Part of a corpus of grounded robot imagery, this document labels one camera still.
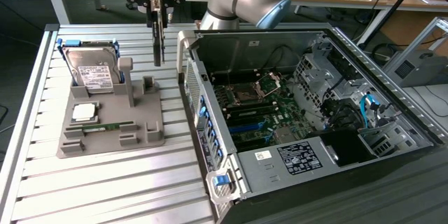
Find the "green RAM stick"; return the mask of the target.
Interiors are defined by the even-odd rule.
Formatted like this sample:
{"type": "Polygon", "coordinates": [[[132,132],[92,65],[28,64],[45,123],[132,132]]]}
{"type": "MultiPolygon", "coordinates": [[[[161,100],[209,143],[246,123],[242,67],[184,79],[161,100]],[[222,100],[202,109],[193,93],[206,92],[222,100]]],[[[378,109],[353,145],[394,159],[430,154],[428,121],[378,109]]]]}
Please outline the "green RAM stick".
{"type": "Polygon", "coordinates": [[[88,132],[104,132],[118,130],[121,126],[133,124],[133,121],[105,123],[105,124],[92,124],[92,125],[78,125],[65,128],[65,131],[81,130],[84,133],[88,132]]]}

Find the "black RAM slot bank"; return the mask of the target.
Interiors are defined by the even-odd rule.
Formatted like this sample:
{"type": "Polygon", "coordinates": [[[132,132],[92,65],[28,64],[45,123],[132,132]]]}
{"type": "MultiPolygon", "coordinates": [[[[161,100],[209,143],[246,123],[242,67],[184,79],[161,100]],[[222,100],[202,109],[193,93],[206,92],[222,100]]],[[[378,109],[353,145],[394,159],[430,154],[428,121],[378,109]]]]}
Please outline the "black RAM slot bank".
{"type": "Polygon", "coordinates": [[[222,114],[228,121],[234,121],[238,119],[250,118],[254,116],[261,116],[272,114],[277,111],[277,104],[273,103],[256,103],[249,105],[238,105],[230,108],[222,109],[222,114]]]}
{"type": "MultiPolygon", "coordinates": [[[[258,80],[258,77],[256,76],[254,72],[240,72],[240,73],[229,73],[230,77],[230,84],[238,84],[238,83],[249,83],[256,82],[258,80]]],[[[212,85],[214,86],[224,86],[226,85],[226,74],[213,74],[212,76],[212,85]]]]}

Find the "grey metal disk bay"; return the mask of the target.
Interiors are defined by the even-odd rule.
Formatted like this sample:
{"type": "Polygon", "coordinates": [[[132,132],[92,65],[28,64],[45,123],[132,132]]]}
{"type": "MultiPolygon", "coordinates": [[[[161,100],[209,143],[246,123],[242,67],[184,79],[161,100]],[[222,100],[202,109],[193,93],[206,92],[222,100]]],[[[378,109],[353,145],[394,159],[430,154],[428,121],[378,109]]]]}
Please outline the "grey metal disk bay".
{"type": "Polygon", "coordinates": [[[412,129],[404,128],[396,122],[389,122],[374,128],[360,129],[358,134],[372,153],[377,157],[385,157],[430,146],[430,143],[410,131],[412,129]]]}

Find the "blue slot retainer strip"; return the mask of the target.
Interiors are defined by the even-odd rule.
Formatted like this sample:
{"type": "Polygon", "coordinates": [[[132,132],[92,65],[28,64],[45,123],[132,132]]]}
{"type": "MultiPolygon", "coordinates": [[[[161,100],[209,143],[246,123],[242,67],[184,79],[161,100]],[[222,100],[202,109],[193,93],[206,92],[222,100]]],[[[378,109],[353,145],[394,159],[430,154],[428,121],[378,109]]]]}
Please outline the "blue slot retainer strip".
{"type": "Polygon", "coordinates": [[[220,148],[218,137],[202,96],[200,96],[197,135],[206,171],[210,172],[220,168],[224,154],[220,148]]]}

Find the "blue expansion slot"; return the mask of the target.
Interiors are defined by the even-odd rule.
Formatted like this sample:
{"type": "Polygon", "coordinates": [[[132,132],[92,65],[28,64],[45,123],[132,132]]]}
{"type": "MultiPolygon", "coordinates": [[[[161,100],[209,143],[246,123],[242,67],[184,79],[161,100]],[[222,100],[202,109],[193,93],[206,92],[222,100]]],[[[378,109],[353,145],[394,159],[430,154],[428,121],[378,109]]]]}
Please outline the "blue expansion slot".
{"type": "Polygon", "coordinates": [[[264,123],[254,123],[254,124],[246,124],[246,125],[238,125],[238,126],[230,126],[229,127],[229,133],[242,133],[249,131],[257,131],[262,128],[264,123]]]}

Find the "blue plastic disk carrier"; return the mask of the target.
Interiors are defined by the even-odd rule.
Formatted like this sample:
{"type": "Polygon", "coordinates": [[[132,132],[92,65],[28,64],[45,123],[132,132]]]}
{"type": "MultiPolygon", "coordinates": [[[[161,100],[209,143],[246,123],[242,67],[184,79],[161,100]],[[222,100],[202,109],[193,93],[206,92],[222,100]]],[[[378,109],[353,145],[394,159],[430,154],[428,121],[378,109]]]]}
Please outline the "blue plastic disk carrier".
{"type": "Polygon", "coordinates": [[[122,81],[117,68],[120,58],[118,43],[113,39],[85,41],[78,39],[57,39],[57,50],[70,71],[73,85],[81,86],[80,67],[108,66],[112,71],[113,82],[122,81]]]}

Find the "perforated metal drive cage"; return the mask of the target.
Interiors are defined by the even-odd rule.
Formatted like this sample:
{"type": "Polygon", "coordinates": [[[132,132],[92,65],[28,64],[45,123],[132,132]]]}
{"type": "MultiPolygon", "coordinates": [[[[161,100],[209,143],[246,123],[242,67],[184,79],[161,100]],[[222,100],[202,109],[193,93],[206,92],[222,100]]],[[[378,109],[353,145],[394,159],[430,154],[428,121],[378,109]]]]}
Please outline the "perforated metal drive cage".
{"type": "Polygon", "coordinates": [[[312,53],[304,54],[292,78],[293,98],[300,108],[313,114],[320,113],[322,102],[349,98],[353,94],[352,80],[342,75],[326,58],[314,58],[312,53]]]}

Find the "metal socket cover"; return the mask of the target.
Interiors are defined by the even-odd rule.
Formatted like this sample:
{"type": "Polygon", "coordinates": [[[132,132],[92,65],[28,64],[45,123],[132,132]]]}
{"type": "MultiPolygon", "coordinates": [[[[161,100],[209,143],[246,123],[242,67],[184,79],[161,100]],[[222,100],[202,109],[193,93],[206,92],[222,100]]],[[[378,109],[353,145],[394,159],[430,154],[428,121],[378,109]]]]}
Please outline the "metal socket cover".
{"type": "Polygon", "coordinates": [[[261,98],[265,98],[281,87],[281,79],[273,73],[266,73],[256,82],[254,90],[261,98]]]}

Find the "grey computer tower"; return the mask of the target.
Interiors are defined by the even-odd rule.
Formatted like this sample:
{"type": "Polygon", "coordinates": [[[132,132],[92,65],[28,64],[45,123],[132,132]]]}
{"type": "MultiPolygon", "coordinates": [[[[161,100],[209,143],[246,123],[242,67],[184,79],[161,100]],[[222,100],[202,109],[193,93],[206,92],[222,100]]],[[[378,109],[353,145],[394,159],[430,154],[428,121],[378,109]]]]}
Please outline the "grey computer tower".
{"type": "Polygon", "coordinates": [[[448,56],[432,50],[414,50],[401,57],[402,51],[394,53],[384,72],[402,88],[448,84],[448,56]]]}

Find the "silver CPU chip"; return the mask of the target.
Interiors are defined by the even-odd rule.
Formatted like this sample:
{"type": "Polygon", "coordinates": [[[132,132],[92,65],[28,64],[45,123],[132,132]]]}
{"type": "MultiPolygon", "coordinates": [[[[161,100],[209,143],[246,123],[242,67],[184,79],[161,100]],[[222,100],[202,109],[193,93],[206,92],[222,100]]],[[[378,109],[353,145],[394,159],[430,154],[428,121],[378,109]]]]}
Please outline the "silver CPU chip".
{"type": "Polygon", "coordinates": [[[94,118],[96,104],[74,104],[72,112],[72,122],[90,121],[94,118]]]}

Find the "grey chipset heatsink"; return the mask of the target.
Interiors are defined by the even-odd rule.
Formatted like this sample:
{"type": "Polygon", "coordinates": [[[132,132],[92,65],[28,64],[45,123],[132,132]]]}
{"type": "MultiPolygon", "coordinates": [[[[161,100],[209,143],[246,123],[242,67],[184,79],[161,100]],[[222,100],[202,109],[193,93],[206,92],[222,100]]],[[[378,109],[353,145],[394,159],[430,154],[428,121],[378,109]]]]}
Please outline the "grey chipset heatsink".
{"type": "Polygon", "coordinates": [[[285,144],[297,140],[297,137],[288,126],[274,130],[274,137],[278,144],[285,144]]]}

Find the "blue case latch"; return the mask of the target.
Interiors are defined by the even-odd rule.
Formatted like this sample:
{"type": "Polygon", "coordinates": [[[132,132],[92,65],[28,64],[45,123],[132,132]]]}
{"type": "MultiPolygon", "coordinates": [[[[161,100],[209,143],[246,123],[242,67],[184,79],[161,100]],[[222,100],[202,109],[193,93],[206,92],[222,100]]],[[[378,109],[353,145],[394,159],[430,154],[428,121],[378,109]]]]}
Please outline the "blue case latch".
{"type": "Polygon", "coordinates": [[[228,175],[217,175],[213,177],[212,179],[213,182],[213,186],[222,186],[222,185],[228,185],[230,183],[230,179],[228,175]]]}

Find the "green motherboard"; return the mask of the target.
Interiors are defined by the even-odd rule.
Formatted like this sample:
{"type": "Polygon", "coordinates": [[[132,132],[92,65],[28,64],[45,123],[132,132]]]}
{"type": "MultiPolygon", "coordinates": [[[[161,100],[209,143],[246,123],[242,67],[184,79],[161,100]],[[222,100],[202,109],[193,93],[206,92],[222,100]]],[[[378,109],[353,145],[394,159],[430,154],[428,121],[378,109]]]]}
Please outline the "green motherboard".
{"type": "MultiPolygon", "coordinates": [[[[266,74],[257,73],[258,79],[266,74]]],[[[281,79],[281,87],[269,94],[265,98],[260,98],[257,103],[273,103],[277,104],[277,111],[272,114],[254,116],[234,121],[228,121],[222,115],[229,130],[230,126],[254,124],[262,122],[262,128],[257,131],[249,131],[242,133],[230,134],[236,150],[238,152],[254,150],[262,147],[278,145],[274,137],[274,130],[280,127],[288,126],[294,133],[297,140],[301,140],[312,133],[316,128],[305,117],[305,110],[301,109],[294,101],[294,95],[292,90],[286,87],[286,81],[280,73],[274,74],[281,79]]],[[[224,108],[230,108],[237,105],[232,105],[228,101],[226,85],[213,86],[214,96],[220,105],[221,113],[224,108]]]]}

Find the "grey power supply unit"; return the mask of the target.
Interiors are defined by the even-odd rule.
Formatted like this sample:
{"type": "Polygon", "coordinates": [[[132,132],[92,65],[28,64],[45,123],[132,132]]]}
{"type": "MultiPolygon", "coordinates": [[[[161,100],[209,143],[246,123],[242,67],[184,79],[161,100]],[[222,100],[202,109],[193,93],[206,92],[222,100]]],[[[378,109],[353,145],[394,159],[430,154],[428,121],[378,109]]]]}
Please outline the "grey power supply unit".
{"type": "Polygon", "coordinates": [[[342,170],[341,155],[320,137],[237,153],[249,192],[265,194],[342,170]]]}

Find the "open black PC case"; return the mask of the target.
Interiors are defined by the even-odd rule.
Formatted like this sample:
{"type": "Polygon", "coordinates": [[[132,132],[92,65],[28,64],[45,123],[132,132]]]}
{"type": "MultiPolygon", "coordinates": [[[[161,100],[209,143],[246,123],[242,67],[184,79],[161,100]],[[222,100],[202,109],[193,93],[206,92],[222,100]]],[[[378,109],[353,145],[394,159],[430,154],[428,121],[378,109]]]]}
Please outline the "open black PC case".
{"type": "Polygon", "coordinates": [[[432,151],[448,147],[448,131],[393,83],[368,55],[345,34],[326,24],[300,24],[278,29],[188,30],[178,34],[178,77],[186,117],[192,129],[201,174],[217,224],[290,220],[304,205],[332,193],[345,193],[366,185],[412,163],[432,151]],[[250,41],[260,41],[249,47],[250,41]],[[222,117],[212,86],[213,74],[280,73],[290,89],[296,65],[304,54],[324,57],[342,78],[352,80],[349,98],[326,99],[320,113],[305,110],[316,130],[304,139],[320,137],[334,148],[342,170],[320,179],[254,195],[249,192],[236,146],[222,117]],[[204,97],[224,158],[220,168],[208,172],[197,135],[200,96],[204,97]],[[396,122],[430,143],[401,154],[377,157],[358,130],[396,122]],[[230,183],[213,186],[212,179],[228,175],[230,183]]]}

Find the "graphics card with metal bracket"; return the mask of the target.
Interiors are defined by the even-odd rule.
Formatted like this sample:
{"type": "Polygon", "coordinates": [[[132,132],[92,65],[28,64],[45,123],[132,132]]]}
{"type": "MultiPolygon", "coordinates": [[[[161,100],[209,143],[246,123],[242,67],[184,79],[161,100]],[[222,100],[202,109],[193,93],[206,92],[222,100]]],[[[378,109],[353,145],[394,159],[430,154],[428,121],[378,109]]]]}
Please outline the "graphics card with metal bracket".
{"type": "Polygon", "coordinates": [[[162,1],[149,0],[149,3],[148,15],[152,28],[153,65],[158,67],[161,66],[162,55],[162,1]]]}

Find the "silver hard disk white label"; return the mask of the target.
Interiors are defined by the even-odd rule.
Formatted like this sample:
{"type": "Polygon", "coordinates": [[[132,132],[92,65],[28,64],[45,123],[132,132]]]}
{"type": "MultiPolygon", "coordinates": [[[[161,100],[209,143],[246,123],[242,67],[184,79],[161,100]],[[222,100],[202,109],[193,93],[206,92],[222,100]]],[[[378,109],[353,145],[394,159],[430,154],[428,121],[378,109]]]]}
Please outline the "silver hard disk white label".
{"type": "Polygon", "coordinates": [[[121,83],[114,47],[64,47],[62,51],[74,85],[89,94],[113,92],[113,85],[121,83]]]}

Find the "grey plastic parts rack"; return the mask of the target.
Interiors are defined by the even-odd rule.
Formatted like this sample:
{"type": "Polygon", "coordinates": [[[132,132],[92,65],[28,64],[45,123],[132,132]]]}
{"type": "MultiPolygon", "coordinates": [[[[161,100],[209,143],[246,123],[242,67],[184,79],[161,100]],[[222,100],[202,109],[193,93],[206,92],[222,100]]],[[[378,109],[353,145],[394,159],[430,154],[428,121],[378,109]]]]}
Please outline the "grey plastic parts rack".
{"type": "Polygon", "coordinates": [[[124,82],[113,85],[113,92],[89,94],[84,86],[70,87],[57,158],[158,147],[165,143],[158,84],[152,76],[130,79],[132,58],[122,57],[117,68],[124,82]],[[74,104],[94,103],[94,118],[72,122],[74,104]],[[133,121],[118,130],[88,132],[65,131],[66,127],[133,121]]]}

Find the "aluminium profile frame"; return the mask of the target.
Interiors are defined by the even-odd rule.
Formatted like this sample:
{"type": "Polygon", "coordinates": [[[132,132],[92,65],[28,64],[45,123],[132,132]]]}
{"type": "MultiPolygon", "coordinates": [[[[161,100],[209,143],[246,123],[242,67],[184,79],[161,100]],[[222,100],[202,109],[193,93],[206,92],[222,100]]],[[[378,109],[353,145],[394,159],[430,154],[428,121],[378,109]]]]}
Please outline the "aluminium profile frame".
{"type": "Polygon", "coordinates": [[[412,43],[406,46],[402,57],[406,58],[417,50],[424,49],[438,56],[448,57],[448,17],[436,17],[429,22],[412,43]]]}

